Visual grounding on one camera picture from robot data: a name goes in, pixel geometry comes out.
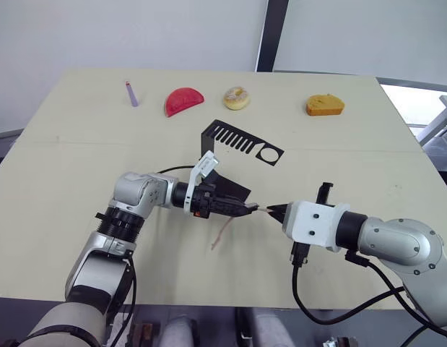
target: table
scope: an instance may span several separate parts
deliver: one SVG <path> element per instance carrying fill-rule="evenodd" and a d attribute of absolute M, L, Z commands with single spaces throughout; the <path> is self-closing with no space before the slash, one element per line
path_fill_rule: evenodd
<path fill-rule="evenodd" d="M 222 104 L 235 85 L 251 94 L 241 111 Z M 196 88 L 206 100 L 166 118 L 164 101 L 178 87 Z M 318 93 L 340 97 L 343 114 L 308 116 L 304 104 Z M 447 188 L 372 77 L 78 69 L 61 79 L 0 167 L 0 297 L 64 300 L 66 277 L 117 177 L 194 164 L 200 134 L 214 119 L 285 151 L 270 166 L 252 153 L 215 145 L 218 172 L 251 189 L 248 201 L 314 201 L 321 183 L 330 181 L 330 203 L 347 202 L 384 220 L 422 220 L 444 238 L 447 253 Z M 189 175 L 173 173 L 182 181 Z M 211 251 L 226 220 L 155 209 L 134 254 L 137 302 L 295 307 L 292 242 L 281 225 L 262 212 L 236 218 Z M 343 250 L 312 247 L 299 274 L 309 307 L 346 309 L 386 290 L 371 270 L 343 256 Z M 399 305 L 387 299 L 374 308 Z"/>

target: purple marker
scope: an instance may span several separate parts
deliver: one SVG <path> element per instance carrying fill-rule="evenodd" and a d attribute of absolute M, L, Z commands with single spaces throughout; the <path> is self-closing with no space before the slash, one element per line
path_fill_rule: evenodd
<path fill-rule="evenodd" d="M 130 102 L 133 107 L 138 106 L 138 101 L 136 101 L 134 91 L 131 89 L 130 82 L 125 82 L 125 86 L 127 87 L 127 91 L 129 92 Z"/>

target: donut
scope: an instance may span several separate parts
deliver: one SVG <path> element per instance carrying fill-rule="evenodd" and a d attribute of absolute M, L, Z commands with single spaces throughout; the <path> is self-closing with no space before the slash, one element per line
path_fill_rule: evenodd
<path fill-rule="evenodd" d="M 223 103 L 230 110 L 241 110 L 249 104 L 250 100 L 247 90 L 242 87 L 233 87 L 225 93 Z"/>

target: white wall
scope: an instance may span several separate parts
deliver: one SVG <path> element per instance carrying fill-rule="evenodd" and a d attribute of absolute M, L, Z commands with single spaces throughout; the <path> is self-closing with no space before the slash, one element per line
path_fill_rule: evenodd
<path fill-rule="evenodd" d="M 290 0 L 274 69 L 447 85 L 447 0 Z"/>
<path fill-rule="evenodd" d="M 0 132 L 69 67 L 255 69 L 266 0 L 0 0 Z"/>

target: red watermelon slice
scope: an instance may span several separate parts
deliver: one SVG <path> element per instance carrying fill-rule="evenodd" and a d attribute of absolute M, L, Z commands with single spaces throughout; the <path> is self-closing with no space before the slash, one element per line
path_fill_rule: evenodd
<path fill-rule="evenodd" d="M 165 101 L 167 117 L 204 102 L 204 96 L 193 88 L 175 89 Z"/>

